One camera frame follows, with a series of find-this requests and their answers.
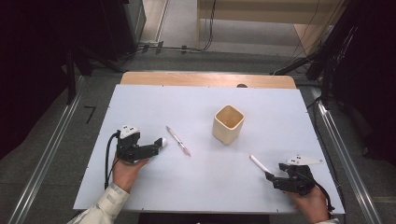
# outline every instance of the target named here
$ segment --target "person's arm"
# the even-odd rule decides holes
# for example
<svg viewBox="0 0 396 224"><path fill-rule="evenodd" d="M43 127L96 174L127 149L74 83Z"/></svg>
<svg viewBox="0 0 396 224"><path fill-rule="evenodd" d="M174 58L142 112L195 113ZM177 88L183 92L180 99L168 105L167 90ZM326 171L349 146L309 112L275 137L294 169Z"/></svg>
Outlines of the person's arm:
<svg viewBox="0 0 396 224"><path fill-rule="evenodd" d="M67 224L113 223L122 207L128 200L132 185L137 179L140 169L149 159L131 164L127 161L114 159L113 183L111 183L105 193L89 209L74 217Z"/></svg>
<svg viewBox="0 0 396 224"><path fill-rule="evenodd" d="M294 200L295 208L300 209L309 223L339 223L338 219L329 220L326 197L318 187L312 188L305 196L292 192L285 193Z"/></svg>

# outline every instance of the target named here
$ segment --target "gray carpet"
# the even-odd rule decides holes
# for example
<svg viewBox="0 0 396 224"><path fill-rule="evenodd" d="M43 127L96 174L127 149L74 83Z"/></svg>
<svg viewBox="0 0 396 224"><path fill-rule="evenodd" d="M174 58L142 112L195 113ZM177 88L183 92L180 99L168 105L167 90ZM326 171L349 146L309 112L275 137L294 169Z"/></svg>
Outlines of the gray carpet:
<svg viewBox="0 0 396 224"><path fill-rule="evenodd" d="M138 70L166 71L217 71L232 73L268 74L280 68L289 58L232 53L186 53L163 49L156 54L149 50L144 54L136 54L129 58L123 68ZM303 73L298 69L291 75L297 84L308 84ZM99 134L106 108L116 84L120 83L121 74L115 74L106 68L96 68L91 77L85 78L85 88L77 109L64 134L57 153L48 169L44 181L35 196L24 223L66 223L75 213L72 209L78 193L81 178L84 175ZM305 103L313 102L311 87L301 86ZM9 219L24 185L32 175L35 166L47 146L59 118L65 109L67 92L65 91L52 104L47 113L36 124L26 140L15 150L0 160L0 220L4 223ZM92 118L87 123L92 110L96 107ZM349 153L356 163L361 177L372 197L376 197L376 209L384 223L394 223L396 219L396 202L386 203L379 197L396 196L396 168L384 161L367 160L361 156L364 147L359 135L353 128L349 117L338 110L334 100L330 101L330 109L334 116ZM338 159L323 121L319 114L318 129L327 148L333 167L346 201L346 222L366 223L355 193L351 188L344 168ZM116 223L137 223L138 214L122 212ZM306 223L301 215L270 216L271 223Z"/></svg>

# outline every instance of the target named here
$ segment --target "marker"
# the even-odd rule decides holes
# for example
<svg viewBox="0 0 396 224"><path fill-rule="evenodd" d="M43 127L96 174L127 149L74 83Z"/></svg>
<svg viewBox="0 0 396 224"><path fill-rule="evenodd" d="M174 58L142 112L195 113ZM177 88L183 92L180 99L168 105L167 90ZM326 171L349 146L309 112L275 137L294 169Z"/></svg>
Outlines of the marker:
<svg viewBox="0 0 396 224"><path fill-rule="evenodd" d="M254 163L256 163L256 165L258 165L264 172L268 172L271 174L271 172L261 163L259 162L256 157L254 157L253 155L250 155L250 159L252 161L254 161Z"/></svg>
<svg viewBox="0 0 396 224"><path fill-rule="evenodd" d="M169 128L168 126L166 126L166 129L168 130L168 132L175 138L175 140L177 141L178 145L181 147L181 149L183 149L184 154L191 156L189 150L183 145L183 143L181 142L181 140L176 136L176 134L174 133L174 131L172 131L171 128Z"/></svg>

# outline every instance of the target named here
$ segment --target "pen holder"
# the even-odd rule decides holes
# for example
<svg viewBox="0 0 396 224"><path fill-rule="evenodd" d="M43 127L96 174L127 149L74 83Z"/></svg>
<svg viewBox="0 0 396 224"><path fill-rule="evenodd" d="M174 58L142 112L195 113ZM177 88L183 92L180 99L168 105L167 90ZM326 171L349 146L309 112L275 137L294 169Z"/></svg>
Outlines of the pen holder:
<svg viewBox="0 0 396 224"><path fill-rule="evenodd" d="M222 143L230 144L241 131L245 116L231 105L224 106L213 119L212 133Z"/></svg>

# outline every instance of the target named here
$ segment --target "human hand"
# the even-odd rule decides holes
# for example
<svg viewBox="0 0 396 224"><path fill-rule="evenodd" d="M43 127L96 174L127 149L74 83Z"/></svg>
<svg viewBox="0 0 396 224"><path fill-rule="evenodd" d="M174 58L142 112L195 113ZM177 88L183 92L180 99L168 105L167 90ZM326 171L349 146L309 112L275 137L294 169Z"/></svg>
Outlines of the human hand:
<svg viewBox="0 0 396 224"><path fill-rule="evenodd" d="M140 169L149 162L149 159L143 159L134 164L124 160L117 160L116 155L113 161L113 164L115 164L113 168L113 183L130 193Z"/></svg>
<svg viewBox="0 0 396 224"><path fill-rule="evenodd" d="M320 188L315 186L311 192L305 196L298 193L286 192L296 203L295 208L300 209L309 223L317 223L329 220L329 214L326 205L326 196Z"/></svg>

